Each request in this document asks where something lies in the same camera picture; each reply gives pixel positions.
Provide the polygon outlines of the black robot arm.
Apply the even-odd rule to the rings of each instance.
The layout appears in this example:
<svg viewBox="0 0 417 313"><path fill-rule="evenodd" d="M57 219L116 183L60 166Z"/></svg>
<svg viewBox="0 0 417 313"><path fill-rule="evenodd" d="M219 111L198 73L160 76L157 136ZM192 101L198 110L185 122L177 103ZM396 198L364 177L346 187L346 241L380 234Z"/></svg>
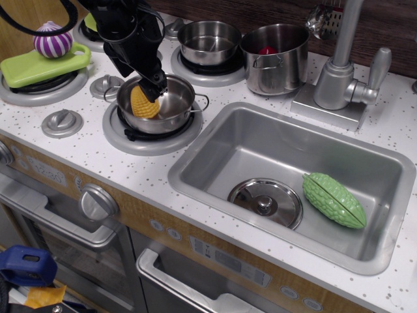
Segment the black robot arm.
<svg viewBox="0 0 417 313"><path fill-rule="evenodd" d="M164 21L145 1L80 1L93 16L104 52L123 77L137 72L150 102L167 91L167 78L157 56Z"/></svg>

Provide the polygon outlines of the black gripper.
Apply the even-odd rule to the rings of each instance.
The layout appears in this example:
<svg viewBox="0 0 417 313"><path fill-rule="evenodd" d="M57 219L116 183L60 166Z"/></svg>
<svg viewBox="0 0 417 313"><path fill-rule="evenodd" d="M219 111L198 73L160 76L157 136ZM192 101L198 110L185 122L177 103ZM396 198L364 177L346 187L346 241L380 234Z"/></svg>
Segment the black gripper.
<svg viewBox="0 0 417 313"><path fill-rule="evenodd" d="M133 72L143 94L151 103L167 90L167 78L157 56L163 35L159 17L148 12L126 15L103 26L104 52L119 73L127 77Z"/></svg>

